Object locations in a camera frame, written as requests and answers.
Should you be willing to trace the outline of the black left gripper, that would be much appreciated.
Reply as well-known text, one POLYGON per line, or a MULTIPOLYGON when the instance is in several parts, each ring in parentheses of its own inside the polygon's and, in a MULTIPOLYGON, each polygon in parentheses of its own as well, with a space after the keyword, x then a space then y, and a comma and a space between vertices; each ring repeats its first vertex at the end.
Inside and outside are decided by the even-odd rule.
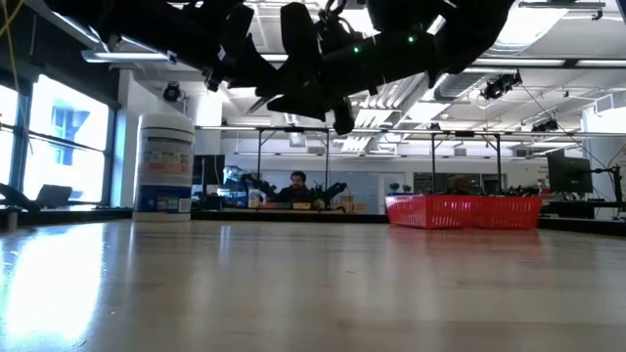
POLYGON ((229 88, 258 88, 270 83, 277 69, 247 38, 254 11, 245 0, 191 0, 188 14, 217 40, 217 63, 205 72, 204 84, 216 91, 224 80, 229 88))

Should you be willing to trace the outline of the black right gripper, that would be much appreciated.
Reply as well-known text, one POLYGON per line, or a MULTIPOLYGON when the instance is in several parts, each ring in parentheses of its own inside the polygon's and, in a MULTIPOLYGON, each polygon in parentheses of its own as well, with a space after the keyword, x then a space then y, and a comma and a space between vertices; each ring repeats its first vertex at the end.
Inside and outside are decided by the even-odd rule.
POLYGON ((257 97, 275 97, 267 109, 320 121, 335 116, 339 135, 355 128, 349 96, 368 87, 364 63, 366 38, 342 16, 345 2, 328 2, 313 20, 305 4, 281 8, 282 41, 287 60, 256 84, 257 97))

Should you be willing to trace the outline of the black computer monitor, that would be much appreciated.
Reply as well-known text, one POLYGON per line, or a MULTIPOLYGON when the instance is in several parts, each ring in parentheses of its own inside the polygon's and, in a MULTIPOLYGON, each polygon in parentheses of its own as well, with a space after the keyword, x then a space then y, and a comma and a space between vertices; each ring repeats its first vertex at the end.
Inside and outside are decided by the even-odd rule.
POLYGON ((194 156, 192 185, 200 186, 206 192, 208 186, 220 186, 224 183, 224 154, 205 154, 194 156))
POLYGON ((550 189, 554 193, 590 194, 593 191, 591 163, 588 159, 548 154, 550 189))

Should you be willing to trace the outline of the brown cardboard boxes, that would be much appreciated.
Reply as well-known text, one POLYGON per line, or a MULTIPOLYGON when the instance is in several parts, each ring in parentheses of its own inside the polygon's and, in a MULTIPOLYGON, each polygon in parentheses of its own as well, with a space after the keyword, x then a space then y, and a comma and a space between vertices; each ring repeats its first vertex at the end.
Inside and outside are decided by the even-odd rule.
POLYGON ((365 202, 357 202, 354 196, 340 196, 339 205, 346 213, 367 213, 368 205, 365 202))

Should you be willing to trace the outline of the white wipes canister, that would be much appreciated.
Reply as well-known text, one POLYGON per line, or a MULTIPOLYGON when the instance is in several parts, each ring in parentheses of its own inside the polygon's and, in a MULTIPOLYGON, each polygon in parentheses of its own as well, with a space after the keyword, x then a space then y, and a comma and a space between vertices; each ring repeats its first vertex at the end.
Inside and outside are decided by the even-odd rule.
POLYGON ((139 118, 133 220, 191 219, 195 126, 179 113, 139 118))

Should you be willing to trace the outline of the red plastic basket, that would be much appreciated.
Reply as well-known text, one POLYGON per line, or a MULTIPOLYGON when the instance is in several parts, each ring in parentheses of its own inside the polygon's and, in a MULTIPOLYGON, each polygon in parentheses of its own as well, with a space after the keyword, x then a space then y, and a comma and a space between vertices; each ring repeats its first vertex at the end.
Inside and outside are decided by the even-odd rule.
POLYGON ((436 230, 472 226, 474 196, 409 195, 385 199, 387 216, 393 225, 436 230))
POLYGON ((478 197, 473 206, 471 223, 479 229, 534 229, 542 202, 536 197, 478 197))

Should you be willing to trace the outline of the grey laptop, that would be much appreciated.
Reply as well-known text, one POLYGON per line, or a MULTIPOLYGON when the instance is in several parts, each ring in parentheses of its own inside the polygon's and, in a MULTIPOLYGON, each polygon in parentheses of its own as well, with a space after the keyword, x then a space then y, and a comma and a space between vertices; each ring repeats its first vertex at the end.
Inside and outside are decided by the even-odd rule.
POLYGON ((72 187, 44 184, 35 200, 40 207, 58 208, 67 205, 72 187))

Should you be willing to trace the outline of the background black station frame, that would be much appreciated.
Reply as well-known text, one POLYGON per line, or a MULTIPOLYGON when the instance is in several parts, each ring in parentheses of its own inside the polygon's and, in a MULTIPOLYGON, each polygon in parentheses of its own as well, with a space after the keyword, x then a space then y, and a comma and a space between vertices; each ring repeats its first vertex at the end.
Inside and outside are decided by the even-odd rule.
MULTIPOLYGON (((284 128, 279 128, 279 127, 263 127, 263 128, 259 128, 258 129, 258 148, 257 148, 257 174, 260 174, 262 147, 263 147, 263 144, 266 142, 266 139, 264 139, 262 137, 263 132, 265 130, 272 131, 272 132, 281 131, 281 132, 284 132, 286 134, 297 134, 297 135, 300 135, 301 137, 303 137, 306 132, 313 132, 313 129, 311 129, 311 128, 295 127, 295 126, 288 126, 288 127, 284 127, 284 128)), ((330 153, 329 153, 330 131, 329 131, 329 129, 322 129, 322 132, 326 134, 326 141, 324 142, 324 152, 322 154, 293 154, 293 156, 323 156, 325 158, 325 183, 324 183, 324 186, 328 187, 329 186, 329 167, 330 167, 330 153)), ((277 194, 274 195, 272 192, 267 192, 266 195, 269 197, 270 201, 274 201, 274 197, 277 194)), ((294 202, 294 203, 290 203, 291 207, 295 208, 295 204, 296 203, 309 203, 309 202, 294 202)), ((311 208, 311 209, 318 209, 318 208, 314 208, 311 203, 309 203, 309 208, 311 208)))
POLYGON ((487 131, 472 131, 472 130, 439 130, 431 131, 430 136, 430 155, 431 155, 431 173, 432 173, 432 188, 436 188, 436 149, 438 146, 435 144, 435 140, 441 136, 442 141, 447 140, 449 137, 455 138, 475 138, 480 137, 491 149, 496 152, 497 163, 497 189, 500 194, 503 191, 503 173, 502 173, 502 137, 500 133, 487 132, 487 131))

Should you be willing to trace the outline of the silver ventilation duct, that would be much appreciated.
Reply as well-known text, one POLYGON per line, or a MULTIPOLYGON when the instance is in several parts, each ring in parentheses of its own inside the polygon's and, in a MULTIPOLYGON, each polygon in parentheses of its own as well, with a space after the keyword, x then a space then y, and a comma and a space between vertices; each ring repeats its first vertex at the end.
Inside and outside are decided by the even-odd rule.
POLYGON ((568 12, 564 8, 520 7, 520 2, 547 3, 547 0, 515 0, 507 22, 487 56, 518 56, 546 35, 568 12))

